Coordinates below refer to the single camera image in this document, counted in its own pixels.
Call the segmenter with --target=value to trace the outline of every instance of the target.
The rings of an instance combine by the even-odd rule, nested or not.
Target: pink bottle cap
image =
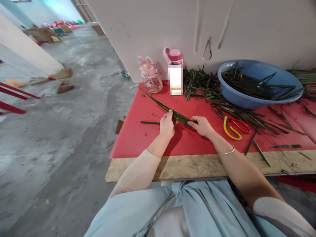
[[[169,51],[169,58],[171,61],[179,61],[181,59],[181,51],[179,49],[171,49]]]

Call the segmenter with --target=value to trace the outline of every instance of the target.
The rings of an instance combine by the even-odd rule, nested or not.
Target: sleeve
[[[297,236],[315,237],[316,231],[289,204],[273,198],[259,198],[253,205],[253,212],[264,217],[284,233],[294,232]]]
[[[118,180],[109,199],[117,194],[144,190],[151,184],[161,158],[145,150],[125,170]]]

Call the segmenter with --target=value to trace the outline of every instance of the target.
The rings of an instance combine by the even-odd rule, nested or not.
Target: clear plastic bottle
[[[163,87],[159,70],[150,57],[146,57],[146,60],[144,60],[141,56],[138,56],[138,59],[140,63],[139,70],[146,89],[150,93],[158,93]]]

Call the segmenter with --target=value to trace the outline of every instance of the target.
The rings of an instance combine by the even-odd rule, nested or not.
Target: light blue apron
[[[227,180],[175,182],[173,185],[123,193],[101,208],[84,237],[146,236],[159,210],[182,205],[191,237],[286,236],[262,217],[248,214]]]

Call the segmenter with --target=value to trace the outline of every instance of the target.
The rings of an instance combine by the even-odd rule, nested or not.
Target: blue bowl
[[[238,61],[238,68],[242,68],[241,72],[244,75],[256,78],[258,80],[262,80],[263,78],[276,72],[276,74],[268,81],[267,84],[293,85],[293,86],[296,86],[294,90],[298,90],[303,87],[301,82],[295,76],[293,76],[291,73],[279,67],[273,66],[268,63],[260,62],[260,61],[254,61],[254,60],[232,60],[232,61],[228,61],[222,64],[217,72],[218,79],[221,82],[220,84],[221,94],[228,102],[238,107],[252,110],[252,109],[259,109],[259,108],[266,107],[268,105],[273,105],[273,104],[291,103],[302,96],[303,91],[300,91],[297,94],[284,100],[264,100],[264,99],[254,98],[249,95],[245,95],[233,89],[223,80],[222,72],[230,71],[233,68],[235,68],[237,61]]]

